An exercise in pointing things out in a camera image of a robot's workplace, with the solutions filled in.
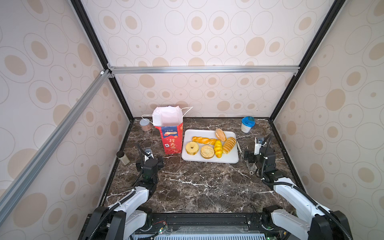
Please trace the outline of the brown round fake bun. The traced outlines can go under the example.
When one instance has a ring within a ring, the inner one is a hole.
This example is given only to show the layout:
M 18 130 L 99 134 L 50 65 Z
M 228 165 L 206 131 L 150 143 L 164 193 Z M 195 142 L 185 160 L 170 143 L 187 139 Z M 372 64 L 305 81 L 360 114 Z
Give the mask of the brown round fake bun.
M 201 147 L 201 152 L 200 152 L 201 156 L 204 158 L 204 159 L 211 159 L 214 157 L 215 155 L 215 151 L 214 151 L 214 148 L 210 145 L 204 145 Z

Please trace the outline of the red paper gift bag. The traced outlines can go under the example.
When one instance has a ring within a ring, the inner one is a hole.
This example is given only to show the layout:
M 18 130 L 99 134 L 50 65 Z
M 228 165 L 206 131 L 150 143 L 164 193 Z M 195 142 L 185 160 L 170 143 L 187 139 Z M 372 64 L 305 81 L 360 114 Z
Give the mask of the red paper gift bag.
M 193 107 L 180 108 L 157 107 L 151 115 L 142 115 L 151 117 L 149 122 L 160 131 L 164 150 L 166 155 L 180 154 L 183 151 L 183 117 Z

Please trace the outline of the yellow spiral fake bread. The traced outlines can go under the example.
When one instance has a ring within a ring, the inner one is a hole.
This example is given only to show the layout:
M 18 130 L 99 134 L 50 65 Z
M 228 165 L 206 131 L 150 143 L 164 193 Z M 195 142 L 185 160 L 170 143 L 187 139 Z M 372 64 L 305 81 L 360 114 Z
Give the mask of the yellow spiral fake bread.
M 228 154 L 236 146 L 236 139 L 233 137 L 227 138 L 223 144 L 223 153 Z

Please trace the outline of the yellow twisted fake bread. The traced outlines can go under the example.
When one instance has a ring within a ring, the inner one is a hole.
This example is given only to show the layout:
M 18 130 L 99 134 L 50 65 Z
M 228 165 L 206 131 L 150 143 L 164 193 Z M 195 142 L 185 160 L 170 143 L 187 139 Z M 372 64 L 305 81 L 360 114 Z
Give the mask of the yellow twisted fake bread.
M 217 139 L 210 139 L 210 138 L 203 138 L 203 137 L 193 137 L 193 142 L 196 142 L 198 144 L 204 144 L 204 145 L 215 145 Z

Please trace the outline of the yellow knotted fake bread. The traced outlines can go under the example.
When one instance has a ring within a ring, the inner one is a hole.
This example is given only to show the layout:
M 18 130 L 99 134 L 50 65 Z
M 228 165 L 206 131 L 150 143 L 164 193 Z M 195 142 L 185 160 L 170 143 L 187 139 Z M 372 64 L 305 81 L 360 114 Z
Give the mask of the yellow knotted fake bread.
M 220 140 L 217 140 L 214 145 L 214 151 L 217 158 L 221 158 L 223 155 L 223 146 Z

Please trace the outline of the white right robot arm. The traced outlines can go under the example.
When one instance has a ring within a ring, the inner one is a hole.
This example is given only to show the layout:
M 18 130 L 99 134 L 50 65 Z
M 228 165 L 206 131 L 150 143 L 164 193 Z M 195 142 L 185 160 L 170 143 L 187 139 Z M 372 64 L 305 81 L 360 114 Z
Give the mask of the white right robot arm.
M 320 204 L 278 170 L 270 143 L 269 138 L 256 138 L 254 150 L 242 153 L 243 160 L 263 184 L 286 199 L 296 212 L 291 214 L 278 205 L 265 207 L 260 214 L 261 226 L 266 231 L 284 229 L 300 240 L 351 240 L 346 215 Z

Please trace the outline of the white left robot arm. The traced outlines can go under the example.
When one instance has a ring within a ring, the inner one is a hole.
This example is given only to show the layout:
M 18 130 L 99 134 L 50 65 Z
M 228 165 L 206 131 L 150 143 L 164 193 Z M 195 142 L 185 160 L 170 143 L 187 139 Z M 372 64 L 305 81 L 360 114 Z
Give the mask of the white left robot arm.
M 158 171 L 164 167 L 164 159 L 149 157 L 142 167 L 142 179 L 129 193 L 109 207 L 98 207 L 85 221 L 80 240 L 127 240 L 137 229 L 149 225 L 150 210 L 140 206 L 155 193 L 159 182 Z

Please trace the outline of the brown oval fake bread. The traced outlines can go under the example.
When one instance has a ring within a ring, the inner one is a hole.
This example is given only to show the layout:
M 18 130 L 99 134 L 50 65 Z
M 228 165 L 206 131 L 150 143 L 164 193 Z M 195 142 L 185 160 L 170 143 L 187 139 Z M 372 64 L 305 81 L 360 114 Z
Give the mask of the brown oval fake bread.
M 215 130 L 215 134 L 216 134 L 217 139 L 220 140 L 221 142 L 225 142 L 227 140 L 226 134 L 224 133 L 224 131 L 222 129 L 217 128 Z

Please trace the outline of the yellow ring fake bread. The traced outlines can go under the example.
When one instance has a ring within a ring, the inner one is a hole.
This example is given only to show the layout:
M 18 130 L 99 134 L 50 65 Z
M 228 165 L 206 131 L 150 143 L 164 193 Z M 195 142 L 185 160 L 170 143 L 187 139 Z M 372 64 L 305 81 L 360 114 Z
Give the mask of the yellow ring fake bread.
M 188 155 L 196 155 L 199 152 L 199 149 L 200 147 L 196 142 L 191 141 L 186 144 L 186 152 Z

